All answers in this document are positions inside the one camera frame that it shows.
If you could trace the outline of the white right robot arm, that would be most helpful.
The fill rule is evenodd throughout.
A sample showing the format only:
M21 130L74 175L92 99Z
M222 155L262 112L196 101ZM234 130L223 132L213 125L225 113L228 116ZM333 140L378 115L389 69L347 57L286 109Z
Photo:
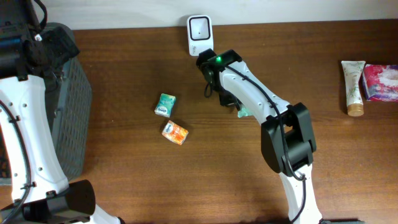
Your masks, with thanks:
M262 84L233 50L200 53L196 65L223 106L247 108L261 126L261 153L279 174L291 223L322 223L312 185L313 154L317 149L309 110L291 105Z

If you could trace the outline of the mint green wipes pack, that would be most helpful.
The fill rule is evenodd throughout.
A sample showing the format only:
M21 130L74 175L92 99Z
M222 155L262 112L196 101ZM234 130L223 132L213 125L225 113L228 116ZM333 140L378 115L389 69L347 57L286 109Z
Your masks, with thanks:
M243 118L243 117L248 117L251 116L251 112L246 109L244 105L240 107L240 110L238 110L238 118Z

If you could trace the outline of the small orange tissue pack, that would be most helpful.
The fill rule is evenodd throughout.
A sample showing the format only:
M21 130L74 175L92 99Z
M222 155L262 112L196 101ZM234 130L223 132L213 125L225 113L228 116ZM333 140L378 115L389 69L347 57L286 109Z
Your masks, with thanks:
M188 130L175 124L171 120L166 123L164 129L162 130L162 135L166 139L180 146L184 143L188 134Z

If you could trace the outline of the purple tissue pack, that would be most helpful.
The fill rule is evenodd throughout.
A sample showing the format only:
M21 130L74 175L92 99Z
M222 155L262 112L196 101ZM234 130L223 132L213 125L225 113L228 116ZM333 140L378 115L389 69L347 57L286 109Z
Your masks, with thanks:
M397 65L366 64L363 88L367 101L397 102Z

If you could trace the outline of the small teal tissue pack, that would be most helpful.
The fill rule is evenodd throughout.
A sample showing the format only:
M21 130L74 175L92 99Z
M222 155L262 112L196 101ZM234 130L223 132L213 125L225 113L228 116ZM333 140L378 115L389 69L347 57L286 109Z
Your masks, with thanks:
M177 98L173 95L162 93L160 95L159 102L155 107L154 113L159 116L169 118L172 113L172 108L174 107L176 99Z

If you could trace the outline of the white Pantene tube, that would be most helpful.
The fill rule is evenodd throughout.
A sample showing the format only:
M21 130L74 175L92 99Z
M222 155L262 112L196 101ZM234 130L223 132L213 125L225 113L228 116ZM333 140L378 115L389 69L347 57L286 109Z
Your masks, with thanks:
M349 116L357 117L364 114L359 80L365 64L365 61L341 61L345 78L347 114Z

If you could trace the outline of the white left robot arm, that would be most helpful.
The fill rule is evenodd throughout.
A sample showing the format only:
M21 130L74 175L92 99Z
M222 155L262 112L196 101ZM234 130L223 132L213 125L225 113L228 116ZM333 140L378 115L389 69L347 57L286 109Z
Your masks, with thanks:
M12 171L2 223L121 223L96 204L88 180L71 183L45 110L45 79L79 53L63 27L47 30L41 1L1 2L1 134Z

